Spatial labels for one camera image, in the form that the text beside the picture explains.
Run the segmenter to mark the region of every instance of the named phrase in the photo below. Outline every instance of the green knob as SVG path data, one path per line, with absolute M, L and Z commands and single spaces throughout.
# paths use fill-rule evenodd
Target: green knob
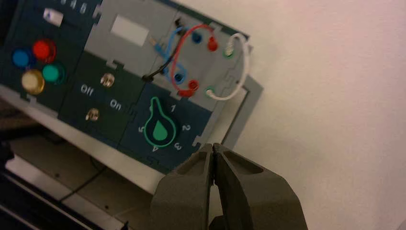
M 145 139 L 150 145 L 160 148 L 170 145 L 176 137 L 175 123 L 165 115 L 157 97 L 151 98 L 149 110 L 151 116 L 144 125 Z

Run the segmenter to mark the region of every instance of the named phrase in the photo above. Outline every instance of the red wire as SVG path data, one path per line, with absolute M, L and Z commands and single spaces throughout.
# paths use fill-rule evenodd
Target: red wire
M 201 24 L 201 25 L 197 25 L 192 27 L 190 30 L 188 30 L 185 35 L 181 38 L 181 40 L 179 41 L 179 46 L 176 49 L 176 53 L 172 62 L 172 69 L 170 72 L 171 75 L 171 79 L 172 79 L 172 85 L 173 87 L 175 87 L 176 90 L 178 90 L 179 92 L 181 91 L 194 91 L 193 89 L 188 89 L 188 90 L 182 90 L 181 88 L 179 88 L 175 82 L 175 69 L 176 69 L 176 63 L 178 62 L 178 58 L 179 58 L 179 54 L 180 54 L 180 50 L 182 49 L 183 44 L 185 43 L 186 38 L 191 35 L 193 33 L 193 31 L 200 29 L 200 28 L 204 28 L 207 29 L 208 31 L 210 31 L 212 38 L 214 38 L 214 33 L 213 33 L 213 28 L 206 25 L 206 24 Z

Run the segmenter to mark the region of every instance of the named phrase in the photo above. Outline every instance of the white button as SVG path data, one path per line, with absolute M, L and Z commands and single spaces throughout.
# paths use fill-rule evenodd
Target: white button
M 45 21 L 60 27 L 63 20 L 63 13 L 51 8 L 45 8 L 43 17 Z

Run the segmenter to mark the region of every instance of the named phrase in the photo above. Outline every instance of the white label area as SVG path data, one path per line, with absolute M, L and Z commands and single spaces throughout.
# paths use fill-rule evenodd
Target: white label area
M 140 24 L 118 15 L 114 21 L 111 32 L 138 46 L 143 46 L 149 30 Z

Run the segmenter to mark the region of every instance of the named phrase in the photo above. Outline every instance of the panel module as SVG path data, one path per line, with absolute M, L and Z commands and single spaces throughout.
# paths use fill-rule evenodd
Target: panel module
M 58 119 L 163 173 L 206 142 L 243 71 L 243 52 L 224 50 L 238 33 L 167 0 L 0 0 L 0 83 L 35 99 Z M 171 65 L 145 82 L 142 76 L 170 59 L 182 33 L 196 30 L 179 56 L 174 81 L 199 88 L 180 97 Z M 262 88 L 248 92 L 224 139 L 232 148 Z

